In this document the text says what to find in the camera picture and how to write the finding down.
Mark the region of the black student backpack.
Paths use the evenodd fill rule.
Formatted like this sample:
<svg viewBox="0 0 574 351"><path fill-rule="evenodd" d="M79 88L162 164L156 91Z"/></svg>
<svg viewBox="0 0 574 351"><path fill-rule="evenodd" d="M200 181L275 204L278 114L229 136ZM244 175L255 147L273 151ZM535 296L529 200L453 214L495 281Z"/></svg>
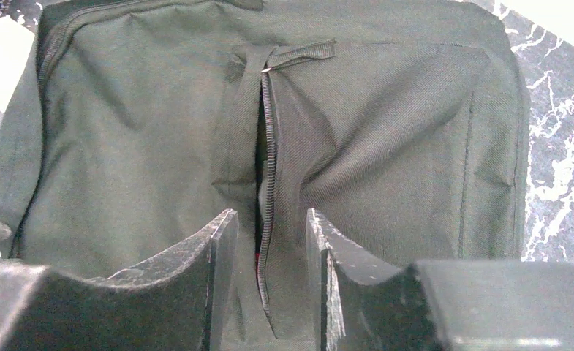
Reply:
<svg viewBox="0 0 574 351"><path fill-rule="evenodd" d="M517 259L528 126L473 3L57 1L1 124L1 251L109 276L231 208L227 347L308 350L307 211L399 267Z"/></svg>

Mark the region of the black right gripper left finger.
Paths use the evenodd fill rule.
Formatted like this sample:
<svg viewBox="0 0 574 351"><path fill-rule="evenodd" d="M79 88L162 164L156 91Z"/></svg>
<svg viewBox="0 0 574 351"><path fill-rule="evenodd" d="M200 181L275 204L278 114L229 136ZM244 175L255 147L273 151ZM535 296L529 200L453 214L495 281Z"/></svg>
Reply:
<svg viewBox="0 0 574 351"><path fill-rule="evenodd" d="M238 215L108 278L0 260L0 350L219 350Z"/></svg>

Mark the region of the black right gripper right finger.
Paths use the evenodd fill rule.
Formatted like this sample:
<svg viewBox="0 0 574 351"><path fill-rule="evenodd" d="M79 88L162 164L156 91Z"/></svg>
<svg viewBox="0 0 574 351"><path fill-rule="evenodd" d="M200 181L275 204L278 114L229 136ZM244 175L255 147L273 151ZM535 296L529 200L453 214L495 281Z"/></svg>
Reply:
<svg viewBox="0 0 574 351"><path fill-rule="evenodd" d="M418 260L394 267L313 208L318 350L574 350L574 264Z"/></svg>

